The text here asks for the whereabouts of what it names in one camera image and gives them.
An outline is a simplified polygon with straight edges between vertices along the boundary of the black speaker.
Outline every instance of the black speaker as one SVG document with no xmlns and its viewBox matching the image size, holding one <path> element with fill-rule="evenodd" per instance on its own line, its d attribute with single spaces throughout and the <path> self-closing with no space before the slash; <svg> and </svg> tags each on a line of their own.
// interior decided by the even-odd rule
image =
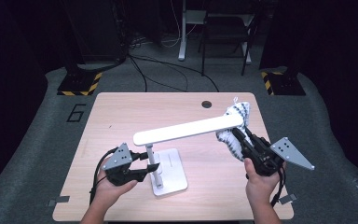
<svg viewBox="0 0 358 224">
<path fill-rule="evenodd" d="M 116 62 L 128 53 L 121 1 L 62 0 L 84 62 Z"/>
</svg>

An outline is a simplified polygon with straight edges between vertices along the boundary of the white cloth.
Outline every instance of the white cloth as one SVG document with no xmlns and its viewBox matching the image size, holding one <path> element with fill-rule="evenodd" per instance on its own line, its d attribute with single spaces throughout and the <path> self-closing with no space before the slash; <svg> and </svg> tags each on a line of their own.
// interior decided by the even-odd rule
<svg viewBox="0 0 358 224">
<path fill-rule="evenodd" d="M 249 124 L 249 112 L 250 104 L 248 102 L 235 103 L 233 106 L 228 107 L 224 116 L 232 114 L 240 114 L 243 118 L 243 124 L 237 128 L 243 132 L 246 136 L 246 140 L 252 145 L 249 136 L 245 132 L 245 127 Z M 216 137 L 219 142 L 226 143 L 231 155 L 240 161 L 243 161 L 243 155 L 241 153 L 242 147 L 240 142 L 232 133 L 231 129 L 217 131 Z"/>
</svg>

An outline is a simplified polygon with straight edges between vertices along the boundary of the chair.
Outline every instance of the chair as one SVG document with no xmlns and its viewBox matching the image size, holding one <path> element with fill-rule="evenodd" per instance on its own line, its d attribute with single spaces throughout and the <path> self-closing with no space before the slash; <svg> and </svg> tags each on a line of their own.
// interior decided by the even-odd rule
<svg viewBox="0 0 358 224">
<path fill-rule="evenodd" d="M 254 15 L 248 25 L 239 17 L 246 14 Z M 199 52 L 202 47 L 202 76 L 204 76 L 207 44 L 236 44 L 235 52 L 242 43 L 246 43 L 241 71 L 243 76 L 246 58 L 255 38 L 260 14 L 261 3 L 259 0 L 212 0 L 210 2 L 206 8 L 199 45 Z"/>
</svg>

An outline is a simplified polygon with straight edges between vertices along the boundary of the gray carpet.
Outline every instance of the gray carpet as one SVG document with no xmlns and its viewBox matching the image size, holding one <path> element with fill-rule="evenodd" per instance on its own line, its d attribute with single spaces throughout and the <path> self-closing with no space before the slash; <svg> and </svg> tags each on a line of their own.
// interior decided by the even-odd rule
<svg viewBox="0 0 358 224">
<path fill-rule="evenodd" d="M 143 44 L 131 49 L 131 55 L 143 55 L 169 63 L 200 70 L 199 40 L 191 36 L 186 60 L 178 62 L 179 44 L 158 47 Z M 286 187 L 298 200 L 293 202 L 295 216 L 284 223 L 358 223 L 358 169 L 344 156 L 329 127 L 324 101 L 312 82 L 299 75 L 306 96 L 269 96 L 258 70 L 263 38 L 251 49 L 253 63 L 241 77 L 241 59 L 206 60 L 206 75 L 218 90 L 252 92 L 259 104 L 268 136 L 275 142 L 288 136 L 297 148 L 316 166 L 311 172 L 289 164 Z M 181 67 L 136 60 L 147 79 L 147 91 L 216 91 L 200 73 Z M 107 63 L 88 64 L 91 69 Z M 271 71 L 283 71 L 275 68 Z M 0 175 L 0 223 L 55 223 L 54 207 L 48 200 L 60 195 L 66 174 L 75 155 L 95 97 L 105 91 L 145 91 L 144 79 L 128 58 L 122 65 L 103 72 L 91 96 L 59 96 L 57 88 L 66 71 L 46 74 L 48 91 L 21 145 Z M 84 111 L 79 122 L 66 122 L 75 105 Z"/>
</svg>

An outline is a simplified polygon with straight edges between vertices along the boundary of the black cable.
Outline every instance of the black cable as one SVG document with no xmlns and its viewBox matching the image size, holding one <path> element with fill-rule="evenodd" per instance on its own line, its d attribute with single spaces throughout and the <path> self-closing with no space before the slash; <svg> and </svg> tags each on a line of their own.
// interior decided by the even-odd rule
<svg viewBox="0 0 358 224">
<path fill-rule="evenodd" d="M 146 82 L 146 80 L 145 80 L 145 79 L 147 78 L 148 80 L 150 80 L 150 81 L 152 81 L 152 82 L 154 82 L 154 83 L 157 83 L 157 84 L 159 84 L 159 85 L 161 85 L 161 86 L 165 86 L 165 87 L 168 87 L 168 88 L 172 88 L 172 89 L 177 90 L 177 91 L 184 91 L 184 90 L 175 88 L 175 87 L 173 87 L 173 86 L 169 86 L 169 85 L 166 85 L 166 84 L 157 82 L 156 80 L 154 80 L 154 79 L 152 79 L 152 78 L 146 76 L 146 75 L 142 72 L 142 70 L 139 68 L 139 66 L 138 66 L 138 64 L 136 63 L 136 61 L 133 60 L 133 58 L 135 58 L 135 57 L 132 57 L 132 56 L 129 54 L 129 58 L 131 59 L 132 64 L 135 66 L 135 68 L 138 70 L 138 72 L 141 73 L 142 77 L 144 78 L 145 85 L 147 84 L 147 82 Z"/>
<path fill-rule="evenodd" d="M 136 63 L 135 60 L 133 60 L 132 57 L 129 57 L 131 60 L 132 65 L 135 67 L 135 69 L 141 74 L 142 78 L 144 79 L 144 83 L 145 83 L 145 92 L 147 92 L 147 81 L 146 81 L 146 77 L 144 75 L 144 73 L 142 72 L 141 68 L 139 68 L 138 64 Z"/>
<path fill-rule="evenodd" d="M 163 64 L 163 65 L 165 65 L 165 66 L 167 66 L 167 67 L 169 67 L 169 68 L 175 70 L 175 71 L 178 72 L 179 74 L 181 74 L 181 75 L 185 78 L 185 81 L 186 81 L 186 89 L 185 89 L 184 91 L 187 91 L 187 89 L 188 89 L 188 80 L 187 80 L 187 76 L 186 76 L 183 72 L 181 72 L 181 71 L 179 71 L 178 69 L 172 67 L 171 65 L 166 64 L 165 62 L 161 62 L 161 61 L 159 61 L 159 60 L 157 60 L 157 59 L 155 59 L 155 58 L 152 58 L 152 57 L 149 57 L 149 56 L 141 56 L 141 57 L 145 57 L 145 58 L 147 58 L 147 59 L 150 59 L 149 62 L 161 63 L 161 64 Z"/>
<path fill-rule="evenodd" d="M 283 169 L 283 172 L 281 171 L 281 169 L 278 169 L 278 175 L 279 175 L 279 188 L 278 188 L 278 192 L 272 198 L 272 201 L 271 201 L 272 207 L 275 205 L 276 202 L 279 201 L 279 198 L 281 197 L 283 186 L 286 182 L 286 172 L 284 171 L 284 169 Z"/>
<path fill-rule="evenodd" d="M 111 150 L 109 150 L 108 152 L 106 152 L 103 157 L 100 159 L 100 161 L 98 162 L 98 165 L 97 165 L 97 168 L 95 169 L 95 172 L 94 172 L 94 178 L 92 180 L 92 189 L 91 191 L 89 192 L 90 196 L 89 196 L 89 204 L 92 203 L 92 200 L 94 200 L 94 197 L 95 197 L 95 192 L 97 190 L 97 186 L 98 184 L 100 183 L 101 180 L 105 179 L 106 176 L 102 179 L 100 179 L 99 181 L 97 181 L 98 179 L 98 172 L 100 171 L 100 167 L 101 167 L 101 164 L 103 163 L 104 159 L 111 153 L 114 153 L 116 150 L 118 149 L 118 147 L 115 147 Z"/>
<path fill-rule="evenodd" d="M 145 40 L 146 38 L 143 36 L 140 35 L 135 36 L 129 44 L 129 49 L 140 48 L 143 45 L 143 43 L 146 43 Z"/>
<path fill-rule="evenodd" d="M 185 66 L 182 66 L 182 65 L 179 65 L 179 64 L 176 64 L 176 63 L 167 63 L 167 62 L 163 62 L 163 61 L 158 61 L 158 60 L 155 60 L 155 59 L 146 59 L 146 58 L 142 58 L 144 56 L 138 56 L 138 55 L 130 55 L 129 56 L 135 58 L 135 59 L 139 59 L 139 60 L 144 60 L 144 61 L 149 61 L 149 62 L 154 62 L 154 63 L 165 63 L 165 64 L 168 64 L 168 65 L 172 65 L 172 66 L 177 66 L 177 67 L 181 67 L 181 68 L 185 68 L 187 70 L 190 70 L 190 71 L 193 71 L 193 72 L 196 72 L 196 73 L 199 73 L 201 74 L 203 77 L 206 77 L 208 78 L 212 84 L 214 85 L 214 87 L 216 88 L 216 91 L 219 92 L 219 89 L 217 88 L 216 84 L 213 82 L 213 80 L 206 76 L 206 75 L 203 75 L 202 72 L 196 70 L 196 69 L 193 69 L 193 68 L 189 68 L 189 67 L 185 67 Z"/>
</svg>

